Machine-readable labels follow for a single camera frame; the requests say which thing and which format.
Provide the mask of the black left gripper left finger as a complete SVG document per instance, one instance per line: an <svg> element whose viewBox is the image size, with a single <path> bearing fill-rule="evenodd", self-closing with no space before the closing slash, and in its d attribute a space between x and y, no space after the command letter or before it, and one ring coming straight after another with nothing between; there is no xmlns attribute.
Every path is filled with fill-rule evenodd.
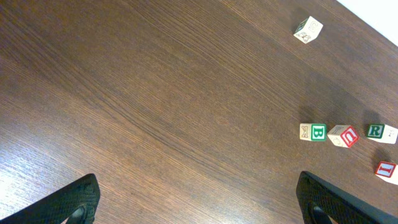
<svg viewBox="0 0 398 224"><path fill-rule="evenodd" d="M94 174L87 174L4 218L1 223L88 223L95 220L100 188Z"/></svg>

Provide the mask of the green N wooden block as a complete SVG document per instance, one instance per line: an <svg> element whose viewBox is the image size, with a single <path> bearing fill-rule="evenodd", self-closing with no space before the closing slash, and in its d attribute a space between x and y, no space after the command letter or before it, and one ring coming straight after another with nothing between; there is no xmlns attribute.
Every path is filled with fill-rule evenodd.
<svg viewBox="0 0 398 224"><path fill-rule="evenodd" d="M375 175L380 179L394 185L398 185L397 164L381 161L375 171Z"/></svg>

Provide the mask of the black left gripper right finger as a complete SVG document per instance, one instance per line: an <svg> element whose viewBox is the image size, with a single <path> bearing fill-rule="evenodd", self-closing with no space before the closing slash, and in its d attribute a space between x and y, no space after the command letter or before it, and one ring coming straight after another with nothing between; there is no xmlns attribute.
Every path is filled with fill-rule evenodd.
<svg viewBox="0 0 398 224"><path fill-rule="evenodd" d="M306 224L397 223L392 216L309 171L300 173L296 196Z"/></svg>

